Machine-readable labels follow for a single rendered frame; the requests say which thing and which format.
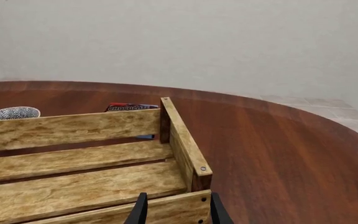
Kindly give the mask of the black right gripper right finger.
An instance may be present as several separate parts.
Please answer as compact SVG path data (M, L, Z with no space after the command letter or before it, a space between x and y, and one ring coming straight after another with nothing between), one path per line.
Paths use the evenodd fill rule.
M210 209L212 224L234 224L216 192L211 193Z

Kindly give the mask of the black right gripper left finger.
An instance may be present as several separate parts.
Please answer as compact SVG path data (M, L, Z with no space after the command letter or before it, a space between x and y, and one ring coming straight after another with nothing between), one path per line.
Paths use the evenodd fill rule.
M126 224L145 224L147 219L147 193L139 194L137 201L126 219Z

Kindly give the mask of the wooden slat tray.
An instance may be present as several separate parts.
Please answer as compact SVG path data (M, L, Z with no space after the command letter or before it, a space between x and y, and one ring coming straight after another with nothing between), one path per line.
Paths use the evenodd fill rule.
M153 110L0 121L0 224L208 224L213 172L170 98Z

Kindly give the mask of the chocolate pudding box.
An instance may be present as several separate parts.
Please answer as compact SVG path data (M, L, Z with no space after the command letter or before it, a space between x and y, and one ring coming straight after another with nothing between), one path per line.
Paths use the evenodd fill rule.
M108 111L137 111L137 110L153 110L159 108L156 105L146 104L130 104L130 103L111 103L106 108L105 112Z

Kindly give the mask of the patterned blue white bowl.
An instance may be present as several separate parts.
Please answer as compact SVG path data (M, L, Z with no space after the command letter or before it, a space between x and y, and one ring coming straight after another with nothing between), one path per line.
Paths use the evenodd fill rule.
M38 118L40 115L37 108L29 106L16 106L0 110L0 120Z

